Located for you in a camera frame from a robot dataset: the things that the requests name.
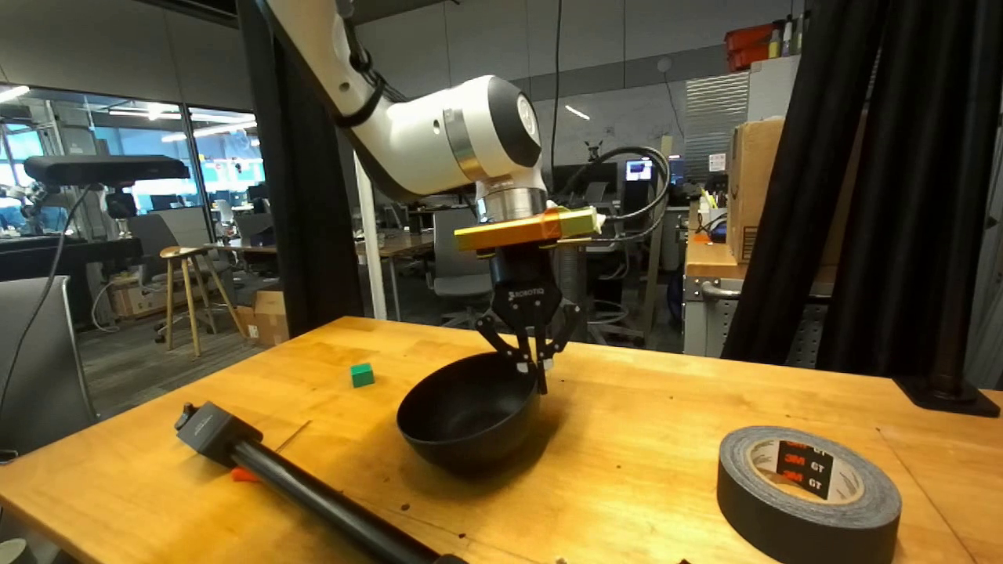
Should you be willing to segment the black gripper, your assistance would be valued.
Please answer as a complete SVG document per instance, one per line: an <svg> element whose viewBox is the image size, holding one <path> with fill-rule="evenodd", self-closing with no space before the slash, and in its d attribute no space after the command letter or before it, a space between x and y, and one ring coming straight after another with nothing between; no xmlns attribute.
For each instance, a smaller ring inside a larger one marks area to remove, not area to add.
<svg viewBox="0 0 1003 564"><path fill-rule="evenodd" d="M563 305L551 257L532 245L503 246L491 257L491 281L491 314L479 315L476 332L523 377L526 357L503 339L503 323L518 336L532 336L529 374L535 393L545 394L551 357L567 345L573 330L573 308Z"/></svg>

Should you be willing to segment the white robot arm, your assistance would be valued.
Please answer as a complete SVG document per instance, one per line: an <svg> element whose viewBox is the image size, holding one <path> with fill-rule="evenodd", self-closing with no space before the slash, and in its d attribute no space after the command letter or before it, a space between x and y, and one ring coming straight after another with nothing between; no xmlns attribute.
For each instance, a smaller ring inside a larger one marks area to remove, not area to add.
<svg viewBox="0 0 1003 564"><path fill-rule="evenodd" d="M374 177L406 198L476 189L483 219L454 241L491 257L491 305L479 332L545 386L550 359L567 342L571 305L558 293L545 255L565 227L550 211L529 96L498 74L397 96L359 43L338 0L263 0L263 17L307 65Z"/></svg>

